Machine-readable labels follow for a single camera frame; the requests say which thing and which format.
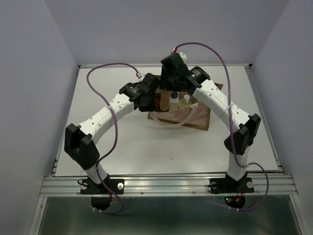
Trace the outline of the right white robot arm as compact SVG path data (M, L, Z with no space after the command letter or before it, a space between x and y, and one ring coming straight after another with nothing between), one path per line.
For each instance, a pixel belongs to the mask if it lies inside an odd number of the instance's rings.
M224 140L229 151L225 185L228 190L236 191L243 185L248 149L259 129L260 116L240 109L217 88L205 70L200 67L189 69L179 53L165 57L161 64L161 89L187 92L205 104L229 129L230 135Z

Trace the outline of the amber liquid clear bottle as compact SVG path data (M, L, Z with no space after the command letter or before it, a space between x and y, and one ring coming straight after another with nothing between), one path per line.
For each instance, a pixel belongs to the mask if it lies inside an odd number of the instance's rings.
M170 91L167 90L164 90L160 95L159 108L162 111L167 111L169 109L169 96Z

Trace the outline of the brown burlap canvas bag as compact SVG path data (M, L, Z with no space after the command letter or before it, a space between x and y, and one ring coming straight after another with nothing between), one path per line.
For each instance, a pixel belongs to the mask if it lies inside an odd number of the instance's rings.
M158 89L156 93L162 93L164 90ZM179 99L187 92L178 92ZM177 109L169 112L162 111L160 108L149 112L147 118L155 121L157 124L166 128L189 127L202 131L207 131L210 125L211 110L203 102L200 102L191 96L193 104L183 109Z

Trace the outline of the white bottle black cap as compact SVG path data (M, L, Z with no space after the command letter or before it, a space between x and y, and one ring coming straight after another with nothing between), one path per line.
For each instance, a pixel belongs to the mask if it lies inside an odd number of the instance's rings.
M172 91L169 97L169 112L175 111L179 106L179 93Z

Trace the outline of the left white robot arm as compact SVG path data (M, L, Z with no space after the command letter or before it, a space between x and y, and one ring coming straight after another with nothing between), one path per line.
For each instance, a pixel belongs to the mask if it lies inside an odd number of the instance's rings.
M109 181L106 179L107 172L102 166L96 165L100 158L96 144L125 115L136 109L141 112L153 111L159 85L160 80L148 73L141 81L123 86L109 105L91 118L78 125L71 123L67 126L64 151L85 171L98 193L108 189Z

